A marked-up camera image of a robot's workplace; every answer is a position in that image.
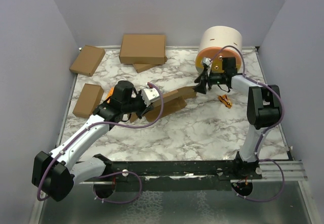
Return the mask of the brown cardboard box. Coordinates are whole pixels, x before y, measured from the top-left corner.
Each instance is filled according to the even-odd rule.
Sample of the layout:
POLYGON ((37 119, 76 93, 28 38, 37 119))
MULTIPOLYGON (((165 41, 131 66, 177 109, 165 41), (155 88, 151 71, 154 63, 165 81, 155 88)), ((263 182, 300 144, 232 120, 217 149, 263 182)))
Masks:
MULTIPOLYGON (((187 99, 196 98, 197 92, 193 88, 194 86, 185 86, 163 94, 164 109, 161 118, 184 109, 187 106, 187 99)), ((153 110, 144 115, 148 122, 153 122, 160 113, 160 100, 153 103, 153 106, 153 110)))

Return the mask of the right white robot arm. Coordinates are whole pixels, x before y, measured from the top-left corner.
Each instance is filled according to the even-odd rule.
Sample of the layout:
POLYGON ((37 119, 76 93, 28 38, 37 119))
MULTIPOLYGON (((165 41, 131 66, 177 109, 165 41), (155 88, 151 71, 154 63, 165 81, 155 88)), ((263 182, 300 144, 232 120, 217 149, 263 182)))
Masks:
POLYGON ((233 89, 248 96, 247 119, 249 130, 243 146, 233 161, 232 172, 238 179, 244 179, 256 170, 259 153, 270 129, 278 125, 282 116, 280 93, 277 85, 263 85, 242 73, 238 73, 236 59, 222 59, 223 72, 212 72, 212 61, 203 58, 203 70, 195 79, 194 91, 206 94, 212 86, 226 85, 228 92, 233 89))

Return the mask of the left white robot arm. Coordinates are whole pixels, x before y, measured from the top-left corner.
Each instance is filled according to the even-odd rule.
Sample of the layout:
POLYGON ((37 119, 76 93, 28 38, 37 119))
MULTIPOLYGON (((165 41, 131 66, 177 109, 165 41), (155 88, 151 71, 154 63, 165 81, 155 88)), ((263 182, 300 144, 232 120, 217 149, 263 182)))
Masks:
POLYGON ((49 153, 39 152, 33 164, 32 184, 37 187, 37 200, 52 198, 61 201, 73 186, 98 178, 106 181, 121 174, 126 177, 138 175, 127 169, 115 171, 113 163, 98 154, 90 160, 78 162, 83 153, 114 126, 126 127, 123 116, 136 114, 141 118, 153 109, 153 103, 163 95, 152 83, 136 91, 129 81, 119 81, 112 94, 98 105, 86 123, 66 142, 49 153))

